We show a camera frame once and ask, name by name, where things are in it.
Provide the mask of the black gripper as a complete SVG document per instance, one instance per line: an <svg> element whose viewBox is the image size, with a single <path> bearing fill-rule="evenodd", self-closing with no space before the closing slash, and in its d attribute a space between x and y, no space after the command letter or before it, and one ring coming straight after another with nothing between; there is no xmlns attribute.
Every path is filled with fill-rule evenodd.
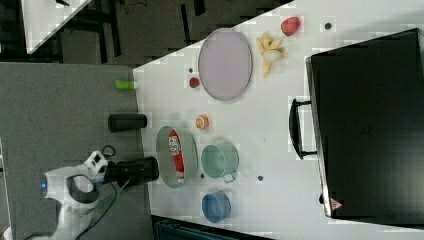
<svg viewBox="0 0 424 240"><path fill-rule="evenodd" d="M158 161L154 157L130 161L110 162L105 182L116 182L119 187L131 187L156 181L159 178Z"/></svg>

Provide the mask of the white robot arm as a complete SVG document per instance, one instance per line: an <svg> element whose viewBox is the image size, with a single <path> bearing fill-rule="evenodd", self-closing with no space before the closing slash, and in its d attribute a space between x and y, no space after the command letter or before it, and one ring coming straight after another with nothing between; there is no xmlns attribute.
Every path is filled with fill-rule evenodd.
<svg viewBox="0 0 424 240"><path fill-rule="evenodd" d="M94 151L82 164L43 174L43 196L59 205L57 227L52 234L30 240L76 240L109 211L125 188L159 178L154 157L115 163L110 160L114 155Z"/></svg>

